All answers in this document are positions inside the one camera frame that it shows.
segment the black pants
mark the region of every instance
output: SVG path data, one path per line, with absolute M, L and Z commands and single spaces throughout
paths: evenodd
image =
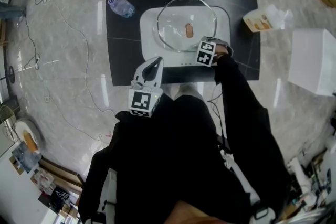
M 216 68 L 222 84 L 226 130 L 236 163 L 266 206 L 280 214 L 289 193 L 289 175 L 269 126 L 267 110 L 256 100 L 229 56 Z M 183 200 L 210 216 L 248 223 L 249 195 L 229 171 L 217 147 L 215 125 L 203 101 L 184 95 L 161 97 L 150 119 L 117 114 L 111 144 L 92 158 L 79 213 L 98 209 L 108 168 L 117 175 L 116 223 L 163 223 Z

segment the gray marble floor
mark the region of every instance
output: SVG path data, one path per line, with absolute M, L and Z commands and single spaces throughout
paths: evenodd
M 115 120 L 111 111 L 103 113 L 95 107 L 85 86 L 86 42 L 79 32 L 66 25 L 57 6 L 70 26 L 87 38 L 87 86 L 94 102 L 99 109 L 116 113 L 127 108 L 127 87 L 114 87 L 111 80 L 104 1 L 48 0 L 47 4 L 35 5 L 34 0 L 14 0 L 14 4 L 27 7 L 30 36 L 40 54 L 40 69 L 36 71 L 30 63 L 27 69 L 19 70 L 13 92 L 20 98 L 24 113 L 35 120 L 43 133 L 45 157 L 84 176 L 92 155 L 110 141 Z M 271 3 L 292 10 L 293 28 L 326 28 L 336 36 L 336 10 L 327 8 L 320 0 L 258 0 L 259 6 Z M 250 85 L 269 109 L 272 131 L 285 161 L 299 155 L 306 162 L 323 148 L 325 137 L 330 135 L 328 118 L 335 99 L 316 96 L 287 81 L 291 36 L 291 29 L 262 34 L 260 80 Z M 16 69 L 34 55 L 25 22 L 11 31 L 9 41 L 8 62 Z M 198 85 L 205 100 L 210 99 L 214 86 Z M 178 85 L 165 88 L 174 95 Z M 219 93 L 217 87 L 214 95 Z M 219 121 L 213 113 L 212 116 L 219 132 Z

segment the black jacket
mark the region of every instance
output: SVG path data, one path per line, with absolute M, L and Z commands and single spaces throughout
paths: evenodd
M 287 201 L 290 177 L 271 134 L 268 113 L 229 55 L 215 80 L 222 84 L 227 138 L 235 162 L 277 216 Z M 178 200 L 230 223 L 248 223 L 249 195 L 228 170 L 217 147 L 205 103 L 163 95 L 151 118 L 123 111 L 110 145 L 92 158 L 79 203 L 82 220 L 98 209 L 111 167 L 117 174 L 116 224 L 163 223 Z

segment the plastic water bottle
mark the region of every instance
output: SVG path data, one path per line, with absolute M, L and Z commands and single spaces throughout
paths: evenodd
M 127 0 L 109 0 L 109 4 L 111 10 L 124 18 L 130 18 L 135 13 L 134 6 Z

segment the hand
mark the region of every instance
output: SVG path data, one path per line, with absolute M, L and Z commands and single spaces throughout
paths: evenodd
M 217 61 L 224 54 L 229 54 L 227 48 L 225 48 L 225 46 L 222 46 L 222 45 L 216 45 L 216 48 L 215 48 L 215 60 Z

